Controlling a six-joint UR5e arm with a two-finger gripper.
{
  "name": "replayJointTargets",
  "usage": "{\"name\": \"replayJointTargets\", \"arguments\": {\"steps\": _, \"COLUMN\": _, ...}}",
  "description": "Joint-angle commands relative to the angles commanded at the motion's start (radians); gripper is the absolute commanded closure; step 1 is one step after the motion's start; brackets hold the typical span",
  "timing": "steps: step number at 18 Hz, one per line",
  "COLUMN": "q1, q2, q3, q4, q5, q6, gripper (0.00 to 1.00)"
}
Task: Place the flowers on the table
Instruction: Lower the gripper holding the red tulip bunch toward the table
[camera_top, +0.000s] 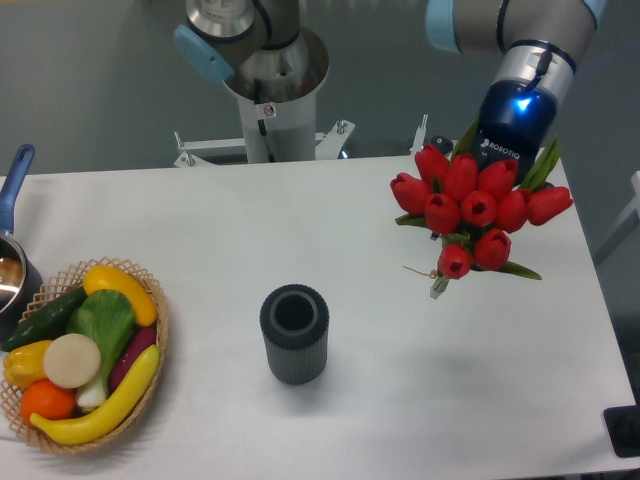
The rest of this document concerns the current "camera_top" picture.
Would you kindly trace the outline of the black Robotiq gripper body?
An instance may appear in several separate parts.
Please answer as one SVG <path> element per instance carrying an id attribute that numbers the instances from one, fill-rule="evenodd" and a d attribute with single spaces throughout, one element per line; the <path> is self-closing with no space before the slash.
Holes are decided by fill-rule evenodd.
<path id="1" fill-rule="evenodd" d="M 517 81 L 493 84 L 480 107 L 473 156 L 480 170 L 501 160 L 518 163 L 516 182 L 531 170 L 557 112 L 551 95 Z"/>

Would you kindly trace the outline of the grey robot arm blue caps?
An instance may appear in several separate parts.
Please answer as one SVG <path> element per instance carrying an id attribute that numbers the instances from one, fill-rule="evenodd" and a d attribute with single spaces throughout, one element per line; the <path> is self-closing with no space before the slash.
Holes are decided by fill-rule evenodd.
<path id="1" fill-rule="evenodd" d="M 431 1 L 425 30 L 441 50 L 495 51 L 500 68 L 467 147 L 481 167 L 512 158 L 534 170 L 602 1 Z M 323 41 L 296 1 L 190 1 L 174 33 L 186 62 L 235 96 L 252 163 L 317 157 L 316 95 L 329 70 Z"/>

